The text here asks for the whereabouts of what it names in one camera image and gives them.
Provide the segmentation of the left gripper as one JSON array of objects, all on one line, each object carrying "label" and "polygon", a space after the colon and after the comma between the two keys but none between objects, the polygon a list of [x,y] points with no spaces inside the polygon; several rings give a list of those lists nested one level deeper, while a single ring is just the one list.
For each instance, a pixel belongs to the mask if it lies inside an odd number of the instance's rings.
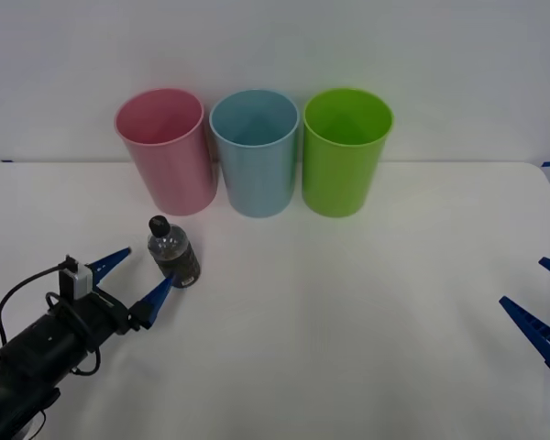
[{"label": "left gripper", "polygon": [[[86,267],[93,286],[131,254],[125,247]],[[1,381],[61,381],[67,375],[89,377],[102,366],[100,346],[113,334],[149,330],[172,288],[166,278],[130,308],[104,291],[66,301],[49,292],[49,310],[0,348]]]}]

